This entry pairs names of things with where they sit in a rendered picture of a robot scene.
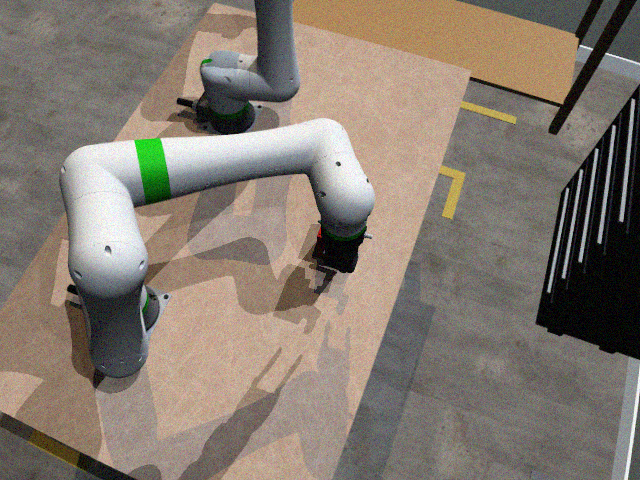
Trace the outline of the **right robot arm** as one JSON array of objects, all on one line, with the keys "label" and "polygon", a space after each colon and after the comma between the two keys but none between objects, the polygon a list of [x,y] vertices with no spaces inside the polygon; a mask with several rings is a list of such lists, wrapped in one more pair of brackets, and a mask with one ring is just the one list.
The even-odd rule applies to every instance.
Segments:
[{"label": "right robot arm", "polygon": [[349,241],[363,233],[374,190],[346,130],[328,118],[250,133],[119,141],[73,151],[59,175],[68,269],[79,289],[70,284],[67,291],[79,297],[95,368],[111,378],[140,370],[149,351],[146,331],[159,316],[158,297],[143,285],[148,254],[134,208],[294,174],[308,176],[328,236]]}]

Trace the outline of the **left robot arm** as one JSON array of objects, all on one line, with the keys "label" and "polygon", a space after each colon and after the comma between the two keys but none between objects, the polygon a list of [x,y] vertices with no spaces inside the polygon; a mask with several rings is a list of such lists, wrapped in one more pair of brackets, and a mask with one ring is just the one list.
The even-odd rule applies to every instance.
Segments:
[{"label": "left robot arm", "polygon": [[197,112],[199,123],[210,121],[216,131],[226,135],[239,134],[251,127],[255,110],[249,101],[286,102],[296,95],[301,83],[293,0],[254,0],[254,3],[258,57],[228,50],[210,53],[200,65],[205,90],[201,98],[177,99],[177,104]]}]

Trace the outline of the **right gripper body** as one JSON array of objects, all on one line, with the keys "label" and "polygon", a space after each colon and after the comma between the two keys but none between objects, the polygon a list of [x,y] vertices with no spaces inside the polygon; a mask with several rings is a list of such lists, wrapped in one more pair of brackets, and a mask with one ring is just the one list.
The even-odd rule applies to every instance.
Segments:
[{"label": "right gripper body", "polygon": [[372,239],[373,236],[368,234],[366,230],[367,226],[363,233],[353,240],[339,241],[328,236],[321,225],[321,237],[325,243],[324,265],[347,273],[353,273],[358,261],[359,246],[363,243],[364,238]]}]

